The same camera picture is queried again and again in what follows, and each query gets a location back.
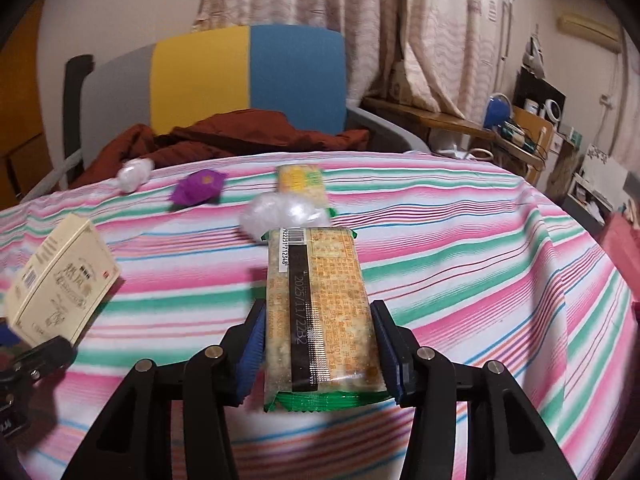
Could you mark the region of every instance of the striped bedsheet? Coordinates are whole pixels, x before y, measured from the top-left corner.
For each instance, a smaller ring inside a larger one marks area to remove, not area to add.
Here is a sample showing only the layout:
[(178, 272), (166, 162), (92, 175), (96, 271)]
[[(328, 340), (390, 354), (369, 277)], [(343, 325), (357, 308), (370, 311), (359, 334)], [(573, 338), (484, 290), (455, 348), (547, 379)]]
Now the striped bedsheet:
[[(140, 358), (189, 358), (220, 341), (265, 295), (267, 249), (238, 229), (280, 164), (319, 164), (335, 224), (358, 232), (370, 300), (452, 361), (505, 363), (581, 479), (594, 478), (614, 429), (636, 337), (630, 291), (594, 240), (522, 179), (486, 163), (407, 153), (275, 153), (177, 166), (122, 196), (112, 181), (0, 212), (0, 290), (62, 217), (88, 216), (124, 282), (57, 384), (41, 384), (19, 442), (34, 480), (60, 478), (121, 378)], [(219, 205), (173, 210), (187, 174), (228, 174)], [(243, 479), (396, 478), (412, 410), (392, 401), (344, 412), (262, 412), (262, 379), (227, 410)], [(184, 478), (174, 404), (174, 478)], [(456, 480), (465, 475), (458, 407)]]

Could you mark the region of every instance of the yellow package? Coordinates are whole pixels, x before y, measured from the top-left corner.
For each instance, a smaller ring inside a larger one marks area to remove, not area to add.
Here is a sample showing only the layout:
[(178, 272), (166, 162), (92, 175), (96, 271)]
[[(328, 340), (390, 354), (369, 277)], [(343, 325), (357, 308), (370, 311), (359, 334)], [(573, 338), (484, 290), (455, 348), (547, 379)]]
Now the yellow package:
[[(270, 233), (265, 346), (268, 409), (276, 400), (314, 411), (388, 398), (349, 229)], [(383, 395), (360, 395), (372, 392)]]
[(292, 192), (309, 198), (317, 207), (327, 209), (329, 216), (335, 216), (329, 206), (326, 189), (322, 182), (320, 168), (312, 164), (287, 164), (278, 168), (278, 191)]

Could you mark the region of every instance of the purple wrapped object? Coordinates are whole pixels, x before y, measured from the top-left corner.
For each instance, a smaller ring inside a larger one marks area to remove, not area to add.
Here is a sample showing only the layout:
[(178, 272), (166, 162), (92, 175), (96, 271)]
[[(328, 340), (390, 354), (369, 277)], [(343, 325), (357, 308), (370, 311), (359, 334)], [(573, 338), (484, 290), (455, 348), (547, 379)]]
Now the purple wrapped object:
[(175, 205), (191, 206), (212, 198), (216, 201), (225, 185), (226, 175), (213, 170), (200, 170), (182, 179), (171, 195)]

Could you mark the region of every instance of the barcode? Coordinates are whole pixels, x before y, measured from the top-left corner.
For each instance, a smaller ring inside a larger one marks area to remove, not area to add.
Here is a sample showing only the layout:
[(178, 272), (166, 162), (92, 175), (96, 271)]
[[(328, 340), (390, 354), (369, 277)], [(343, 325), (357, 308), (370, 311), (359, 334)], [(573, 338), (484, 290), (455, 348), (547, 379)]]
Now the barcode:
[(31, 288), (33, 282), (36, 281), (36, 271), (31, 269), (31, 271), (24, 277), (24, 286), (27, 287), (27, 290)]
[(304, 229), (287, 229), (287, 233), (289, 234), (289, 245), (304, 245), (306, 243)]

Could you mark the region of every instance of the blue gripper pad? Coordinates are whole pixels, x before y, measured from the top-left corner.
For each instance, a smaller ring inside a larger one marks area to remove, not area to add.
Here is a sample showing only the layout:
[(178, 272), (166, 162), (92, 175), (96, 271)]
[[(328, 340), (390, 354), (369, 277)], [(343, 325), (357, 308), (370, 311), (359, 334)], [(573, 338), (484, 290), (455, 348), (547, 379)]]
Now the blue gripper pad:
[(415, 393), (414, 358), (384, 301), (371, 304), (371, 317), (386, 390), (397, 404), (402, 405), (408, 396)]
[(236, 396), (242, 404), (254, 387), (255, 377), (264, 360), (264, 333), (266, 330), (266, 308), (263, 305), (255, 319), (242, 357), (236, 364)]

